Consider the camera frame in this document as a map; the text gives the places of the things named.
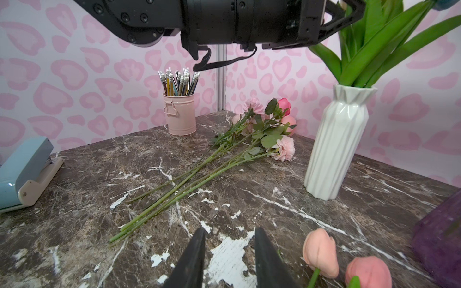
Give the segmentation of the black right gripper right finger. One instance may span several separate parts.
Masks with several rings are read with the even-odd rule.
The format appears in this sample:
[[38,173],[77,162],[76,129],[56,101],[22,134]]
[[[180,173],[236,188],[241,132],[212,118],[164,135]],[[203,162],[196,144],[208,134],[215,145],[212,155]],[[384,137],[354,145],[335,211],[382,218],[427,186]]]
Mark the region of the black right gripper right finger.
[[263,228],[255,230],[257,288],[297,288]]

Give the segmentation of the pink carnation flower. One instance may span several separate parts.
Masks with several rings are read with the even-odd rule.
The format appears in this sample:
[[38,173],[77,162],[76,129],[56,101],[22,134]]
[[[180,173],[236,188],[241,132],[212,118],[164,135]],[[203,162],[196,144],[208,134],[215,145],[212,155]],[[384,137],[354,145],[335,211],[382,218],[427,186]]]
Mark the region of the pink carnation flower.
[[236,124],[240,119],[244,118],[245,114],[250,110],[253,109],[255,114],[259,114],[263,120],[268,118],[268,115],[265,114],[265,107],[263,104],[259,102],[257,98],[251,98],[247,100],[243,107],[243,113],[239,115],[235,115],[232,119],[232,123]]

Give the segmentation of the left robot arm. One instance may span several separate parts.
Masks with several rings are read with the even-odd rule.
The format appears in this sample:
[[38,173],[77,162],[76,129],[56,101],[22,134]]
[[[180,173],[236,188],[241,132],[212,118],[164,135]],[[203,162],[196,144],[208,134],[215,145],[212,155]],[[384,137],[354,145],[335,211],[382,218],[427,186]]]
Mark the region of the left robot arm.
[[79,6],[120,39],[150,47],[181,36],[196,58],[207,45],[239,44],[252,51],[316,45],[359,21],[364,1],[79,1]]

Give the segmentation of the magenta rose stem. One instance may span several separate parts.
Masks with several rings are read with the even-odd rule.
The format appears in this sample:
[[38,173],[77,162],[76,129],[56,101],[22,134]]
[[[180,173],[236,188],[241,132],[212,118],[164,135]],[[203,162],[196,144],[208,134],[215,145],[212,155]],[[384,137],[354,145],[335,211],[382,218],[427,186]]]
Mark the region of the magenta rose stem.
[[266,120],[263,120],[259,114],[255,114],[253,109],[250,109],[244,118],[240,119],[236,124],[232,123],[226,132],[215,136],[212,147],[205,153],[197,165],[203,163],[204,160],[216,152],[217,148],[223,146],[225,142],[234,144],[251,134],[254,136],[257,133],[266,135],[284,134],[291,137],[297,126],[296,120],[291,116],[291,109],[292,104],[287,98],[274,98],[268,102],[265,106],[265,114],[268,115]]

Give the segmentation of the pink tulip stem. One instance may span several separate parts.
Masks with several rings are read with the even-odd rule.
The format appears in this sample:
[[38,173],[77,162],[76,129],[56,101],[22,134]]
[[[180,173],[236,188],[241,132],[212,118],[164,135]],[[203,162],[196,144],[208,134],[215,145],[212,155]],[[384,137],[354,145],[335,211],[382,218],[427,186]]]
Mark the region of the pink tulip stem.
[[303,245],[303,259],[313,270],[307,287],[314,288],[319,276],[335,279],[339,275],[336,242],[324,229],[310,232]]
[[355,258],[346,269],[348,288],[392,288],[392,277],[386,263],[375,256]]

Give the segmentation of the large pink peony stem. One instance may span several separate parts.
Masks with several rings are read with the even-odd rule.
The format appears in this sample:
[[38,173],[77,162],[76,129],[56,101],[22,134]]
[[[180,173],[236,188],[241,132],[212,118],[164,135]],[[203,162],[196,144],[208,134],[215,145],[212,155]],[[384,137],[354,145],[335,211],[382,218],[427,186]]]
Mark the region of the large pink peony stem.
[[284,134],[266,135],[257,133],[255,136],[251,134],[242,138],[234,144],[225,142],[223,146],[217,148],[216,152],[197,167],[132,199],[132,202],[146,199],[149,195],[165,188],[169,184],[172,185],[168,192],[165,192],[152,204],[149,204],[138,216],[121,226],[120,231],[109,239],[109,243],[116,243],[128,238],[150,219],[157,217],[163,211],[193,192],[198,191],[202,186],[228,170],[265,157],[273,158],[280,162],[291,161],[294,154],[294,139]]

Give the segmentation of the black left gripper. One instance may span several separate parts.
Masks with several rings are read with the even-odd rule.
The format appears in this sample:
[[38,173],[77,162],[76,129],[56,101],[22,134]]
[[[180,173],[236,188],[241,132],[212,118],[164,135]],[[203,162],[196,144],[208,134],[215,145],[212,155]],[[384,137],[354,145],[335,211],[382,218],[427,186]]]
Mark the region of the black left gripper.
[[262,48],[282,50],[314,46],[363,18],[365,1],[344,3],[345,8],[333,1],[288,1],[281,38],[275,43],[263,44]]

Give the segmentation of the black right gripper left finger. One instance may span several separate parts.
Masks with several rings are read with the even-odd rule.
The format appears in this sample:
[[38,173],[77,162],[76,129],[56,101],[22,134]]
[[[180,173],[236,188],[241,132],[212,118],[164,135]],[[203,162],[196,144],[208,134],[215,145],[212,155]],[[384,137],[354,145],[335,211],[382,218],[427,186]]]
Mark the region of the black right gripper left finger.
[[207,232],[198,228],[162,288],[201,288]]

